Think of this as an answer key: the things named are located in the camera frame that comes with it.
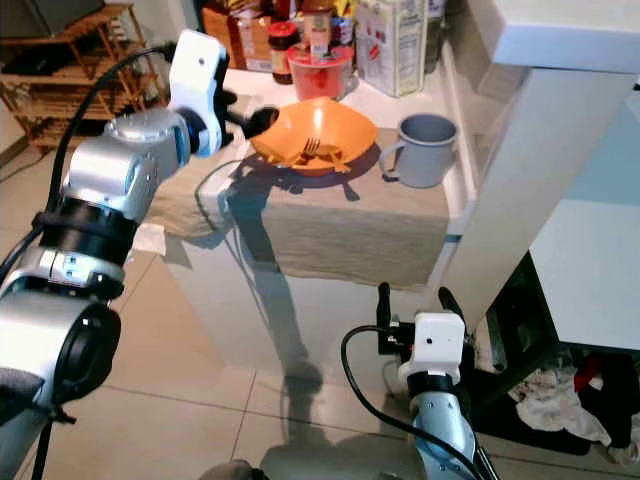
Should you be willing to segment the red plastic container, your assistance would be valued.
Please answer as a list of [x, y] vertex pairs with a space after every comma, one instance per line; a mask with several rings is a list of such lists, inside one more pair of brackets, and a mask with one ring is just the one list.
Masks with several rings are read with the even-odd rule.
[[355, 50], [352, 47], [330, 47], [328, 55], [316, 58], [308, 47], [298, 44], [287, 51], [285, 58], [300, 101], [320, 97], [340, 101], [353, 88]]

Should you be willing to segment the white printed carton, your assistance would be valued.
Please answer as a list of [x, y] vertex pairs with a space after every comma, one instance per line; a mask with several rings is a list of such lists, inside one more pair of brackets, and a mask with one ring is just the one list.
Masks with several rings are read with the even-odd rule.
[[403, 97], [424, 88], [426, 0], [358, 0], [357, 72], [384, 95]]

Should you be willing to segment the brown fork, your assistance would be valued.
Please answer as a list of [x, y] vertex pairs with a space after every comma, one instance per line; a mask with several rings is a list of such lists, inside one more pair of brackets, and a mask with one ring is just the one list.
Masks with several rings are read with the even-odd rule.
[[332, 143], [323, 143], [320, 138], [308, 138], [291, 168], [311, 177], [351, 172], [351, 166], [349, 161], [344, 159], [342, 148]]

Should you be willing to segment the black appliance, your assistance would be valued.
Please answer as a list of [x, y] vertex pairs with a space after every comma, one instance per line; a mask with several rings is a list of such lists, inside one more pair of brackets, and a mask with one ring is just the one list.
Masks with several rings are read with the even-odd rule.
[[104, 8], [104, 0], [0, 0], [0, 36], [50, 37]]

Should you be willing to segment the crumpled white cloth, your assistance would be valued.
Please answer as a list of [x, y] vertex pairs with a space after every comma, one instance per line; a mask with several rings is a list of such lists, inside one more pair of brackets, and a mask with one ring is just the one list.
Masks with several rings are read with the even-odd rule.
[[547, 433], [564, 433], [589, 442], [611, 444], [611, 435], [593, 413], [582, 407], [573, 379], [576, 367], [536, 369], [511, 390], [521, 421], [530, 428]]

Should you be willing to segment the beige table cloth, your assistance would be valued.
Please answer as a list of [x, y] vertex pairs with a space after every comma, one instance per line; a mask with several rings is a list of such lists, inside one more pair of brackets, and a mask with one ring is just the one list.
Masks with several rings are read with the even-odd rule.
[[381, 178], [375, 154], [349, 175], [323, 177], [219, 154], [165, 180], [146, 219], [186, 241], [233, 230], [256, 266], [288, 276], [410, 291], [428, 284], [451, 210], [443, 186]]

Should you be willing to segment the orange plastic bowl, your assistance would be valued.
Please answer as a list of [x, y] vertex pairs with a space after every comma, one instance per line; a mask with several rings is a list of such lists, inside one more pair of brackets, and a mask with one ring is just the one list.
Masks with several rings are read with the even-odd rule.
[[279, 108], [279, 118], [273, 127], [251, 138], [250, 143], [270, 165], [287, 168], [302, 177], [324, 177], [305, 175], [291, 168], [308, 138], [320, 138], [325, 145], [342, 148], [352, 173], [356, 160], [374, 146], [376, 137], [378, 128], [360, 111], [320, 97]]

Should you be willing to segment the grey mug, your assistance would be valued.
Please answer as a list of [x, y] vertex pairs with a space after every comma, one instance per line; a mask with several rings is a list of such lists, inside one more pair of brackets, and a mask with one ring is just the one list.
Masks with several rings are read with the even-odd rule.
[[398, 124], [397, 141], [384, 148], [378, 160], [381, 177], [403, 186], [439, 186], [453, 164], [458, 127], [447, 116], [419, 113]]

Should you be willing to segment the small red item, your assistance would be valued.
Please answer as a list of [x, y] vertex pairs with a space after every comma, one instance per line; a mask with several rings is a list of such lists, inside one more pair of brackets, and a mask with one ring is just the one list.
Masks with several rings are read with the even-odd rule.
[[590, 353], [577, 364], [576, 374], [573, 375], [573, 390], [603, 390], [603, 369], [605, 358], [603, 353]]

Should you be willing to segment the dark jar with red lid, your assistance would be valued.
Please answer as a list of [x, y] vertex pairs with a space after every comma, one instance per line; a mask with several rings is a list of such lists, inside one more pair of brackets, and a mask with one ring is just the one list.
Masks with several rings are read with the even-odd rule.
[[291, 65], [288, 51], [301, 41], [298, 26], [292, 20], [279, 20], [268, 27], [268, 42], [271, 49], [271, 73], [274, 76], [289, 76]]

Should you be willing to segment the flat black device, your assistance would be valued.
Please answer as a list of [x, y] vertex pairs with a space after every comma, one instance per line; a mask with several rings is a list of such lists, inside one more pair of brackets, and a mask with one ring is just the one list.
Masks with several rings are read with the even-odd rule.
[[52, 76], [74, 60], [68, 47], [61, 45], [35, 45], [26, 47], [6, 61], [3, 73], [8, 76]]

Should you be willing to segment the brown spice bottle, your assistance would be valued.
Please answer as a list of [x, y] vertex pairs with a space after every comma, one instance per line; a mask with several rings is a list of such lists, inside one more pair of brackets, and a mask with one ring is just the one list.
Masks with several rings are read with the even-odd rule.
[[332, 44], [333, 0], [303, 0], [300, 8], [303, 37], [312, 60], [326, 60]]

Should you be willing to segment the brown snack box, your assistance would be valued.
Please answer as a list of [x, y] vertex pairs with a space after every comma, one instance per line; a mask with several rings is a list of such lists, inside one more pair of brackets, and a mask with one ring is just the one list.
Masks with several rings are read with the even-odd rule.
[[206, 0], [202, 5], [202, 27], [227, 47], [230, 68], [273, 69], [268, 35], [273, 19], [266, 4], [268, 0]]

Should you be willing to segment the wooden slatted rack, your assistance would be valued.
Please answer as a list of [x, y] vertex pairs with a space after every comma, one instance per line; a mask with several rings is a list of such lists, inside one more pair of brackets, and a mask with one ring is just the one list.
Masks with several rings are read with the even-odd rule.
[[[146, 38], [131, 4], [108, 3], [58, 35], [1, 38], [1, 65], [29, 46], [46, 44], [68, 47], [74, 60], [52, 76], [8, 76], [3, 69], [0, 74], [1, 102], [23, 129], [29, 145], [44, 152], [59, 145], [93, 82], [125, 56], [145, 49]], [[115, 116], [154, 105], [163, 92], [154, 60], [134, 61], [96, 93], [70, 143], [77, 145], [100, 133]]]

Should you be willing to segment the white kitchen counter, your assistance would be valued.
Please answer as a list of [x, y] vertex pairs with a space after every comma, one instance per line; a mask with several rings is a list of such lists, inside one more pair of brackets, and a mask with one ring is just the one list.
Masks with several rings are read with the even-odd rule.
[[445, 64], [468, 324], [530, 256], [563, 342], [640, 351], [640, 0], [463, 0]]

